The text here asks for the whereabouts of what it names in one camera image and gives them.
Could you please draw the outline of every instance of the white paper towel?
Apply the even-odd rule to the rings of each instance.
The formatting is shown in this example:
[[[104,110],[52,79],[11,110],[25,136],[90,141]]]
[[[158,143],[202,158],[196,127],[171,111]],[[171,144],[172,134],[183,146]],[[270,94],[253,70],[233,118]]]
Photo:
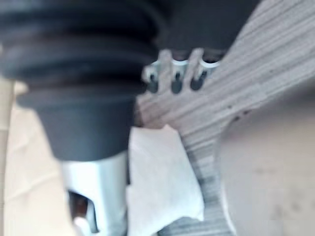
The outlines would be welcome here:
[[[128,236],[151,236],[182,217],[203,220],[204,202],[178,132],[133,128]]]

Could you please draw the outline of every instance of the black rubber part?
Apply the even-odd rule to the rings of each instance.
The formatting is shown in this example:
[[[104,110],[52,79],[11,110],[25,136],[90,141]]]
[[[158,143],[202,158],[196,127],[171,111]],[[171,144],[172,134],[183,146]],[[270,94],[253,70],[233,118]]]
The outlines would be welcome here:
[[[128,149],[135,95],[125,84],[39,90],[18,102],[35,108],[54,156],[62,161],[95,161]]]
[[[1,73],[25,82],[55,157],[95,161],[128,149],[133,107],[158,58],[164,16],[149,1],[0,2]]]
[[[158,92],[158,80],[154,75],[150,76],[150,82],[148,83],[147,89],[153,94]]]
[[[190,88],[193,91],[200,90],[205,82],[207,74],[208,74],[207,71],[203,71],[202,74],[199,76],[198,80],[196,80],[195,78],[192,78],[190,82]]]
[[[182,91],[182,88],[183,88],[182,81],[176,80],[172,82],[171,89],[173,94],[179,94]]]
[[[190,88],[193,91],[198,91],[202,88],[203,84],[204,84],[204,81],[201,79],[199,79],[199,80],[192,79],[190,82]]]

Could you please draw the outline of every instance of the wooden surface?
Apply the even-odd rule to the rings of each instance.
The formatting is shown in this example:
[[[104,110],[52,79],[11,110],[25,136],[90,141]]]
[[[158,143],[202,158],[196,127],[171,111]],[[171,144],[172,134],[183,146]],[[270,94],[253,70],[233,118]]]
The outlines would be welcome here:
[[[162,236],[231,235],[219,205],[213,148],[226,124],[238,112],[259,107],[283,90],[315,75],[315,2],[264,0],[212,78],[199,92],[189,82],[200,50],[193,52],[181,94],[170,91],[170,54],[161,52],[158,95],[139,98],[145,127],[165,124],[180,131],[206,204],[204,222],[181,219]]]

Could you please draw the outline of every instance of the gray metal part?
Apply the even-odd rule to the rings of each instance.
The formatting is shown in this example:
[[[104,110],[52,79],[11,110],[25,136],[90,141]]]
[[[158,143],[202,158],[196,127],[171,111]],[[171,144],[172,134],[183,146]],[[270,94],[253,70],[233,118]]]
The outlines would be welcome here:
[[[67,190],[92,200],[100,231],[96,235],[126,235],[127,151],[99,161],[62,162],[62,174]]]
[[[225,215],[237,236],[300,236],[315,230],[315,80],[242,113],[216,158]]]

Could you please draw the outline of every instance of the car part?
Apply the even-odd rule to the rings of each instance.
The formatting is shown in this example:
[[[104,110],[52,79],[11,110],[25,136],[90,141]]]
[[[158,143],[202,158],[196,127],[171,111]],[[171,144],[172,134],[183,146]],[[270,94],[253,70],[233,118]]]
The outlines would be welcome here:
[[[258,2],[0,2],[0,71],[28,86],[18,102],[37,111],[81,234],[127,234],[128,139],[143,67],[164,48],[227,51]]]

